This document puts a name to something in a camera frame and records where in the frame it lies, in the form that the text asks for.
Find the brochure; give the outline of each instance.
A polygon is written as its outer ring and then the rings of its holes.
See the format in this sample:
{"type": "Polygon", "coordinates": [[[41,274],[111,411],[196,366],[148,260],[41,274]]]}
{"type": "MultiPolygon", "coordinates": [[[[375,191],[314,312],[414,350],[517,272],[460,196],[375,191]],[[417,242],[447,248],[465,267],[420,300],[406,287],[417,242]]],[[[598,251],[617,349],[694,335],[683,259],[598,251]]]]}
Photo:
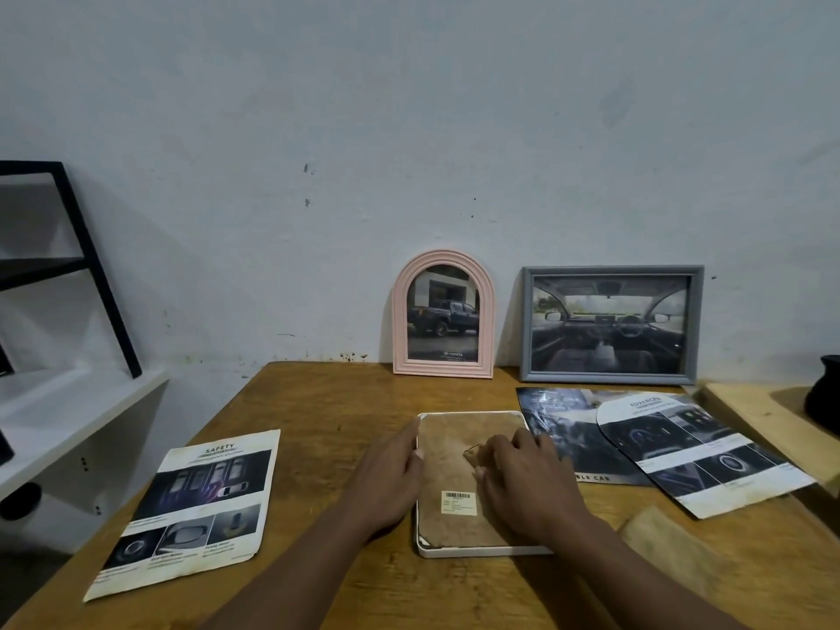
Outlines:
{"type": "Polygon", "coordinates": [[[579,482],[652,486],[648,476],[604,437],[596,421],[598,405],[626,394],[589,389],[517,389],[528,429],[535,436],[551,436],[558,455],[572,458],[579,482]]]}
{"type": "Polygon", "coordinates": [[[251,559],[280,430],[174,448],[84,601],[251,559]]]}
{"type": "Polygon", "coordinates": [[[604,435],[699,519],[807,487],[814,479],[699,406],[633,393],[597,410],[604,435]]]}

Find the white shelf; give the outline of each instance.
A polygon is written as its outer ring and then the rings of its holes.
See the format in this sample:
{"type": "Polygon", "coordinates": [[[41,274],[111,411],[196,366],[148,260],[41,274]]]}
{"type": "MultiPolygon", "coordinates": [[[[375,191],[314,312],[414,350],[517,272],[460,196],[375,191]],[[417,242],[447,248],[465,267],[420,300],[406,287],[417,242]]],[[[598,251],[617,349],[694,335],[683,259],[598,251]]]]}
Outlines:
{"type": "Polygon", "coordinates": [[[43,370],[0,377],[0,429],[14,457],[0,465],[0,499],[169,380],[148,370],[43,370]]]}

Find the wooden table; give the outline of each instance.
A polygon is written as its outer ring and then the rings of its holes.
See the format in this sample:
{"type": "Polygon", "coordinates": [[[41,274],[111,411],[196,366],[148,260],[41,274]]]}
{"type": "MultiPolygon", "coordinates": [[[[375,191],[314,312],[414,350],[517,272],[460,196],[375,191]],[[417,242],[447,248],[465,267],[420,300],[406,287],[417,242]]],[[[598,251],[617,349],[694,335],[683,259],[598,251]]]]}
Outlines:
{"type": "MultiPolygon", "coordinates": [[[[379,364],[268,364],[192,441],[282,429],[266,534],[256,557],[82,604],[136,497],[6,628],[193,628],[265,569],[338,495],[374,435],[422,412],[519,409],[518,385],[507,370],[482,381],[394,376],[379,364]]],[[[655,504],[729,557],[733,565],[714,603],[751,627],[840,627],[840,544],[794,498],[692,521],[654,488],[581,489],[593,512],[614,527],[655,504]]],[[[604,626],[597,602],[554,558],[424,560],[413,551],[410,532],[405,519],[364,549],[324,628],[604,626]]]]}

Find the pickup truck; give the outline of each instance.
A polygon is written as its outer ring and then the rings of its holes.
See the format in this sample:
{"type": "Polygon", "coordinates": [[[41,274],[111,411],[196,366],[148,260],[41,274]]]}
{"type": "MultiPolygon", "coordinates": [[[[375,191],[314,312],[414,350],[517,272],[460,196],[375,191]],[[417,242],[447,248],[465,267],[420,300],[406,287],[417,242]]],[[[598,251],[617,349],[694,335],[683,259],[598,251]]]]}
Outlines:
{"type": "Polygon", "coordinates": [[[432,332],[443,337],[450,330],[464,333],[469,329],[478,331],[478,312],[465,302],[436,301],[434,307],[416,307],[408,312],[408,321],[414,325],[417,334],[423,336],[432,332]]]}

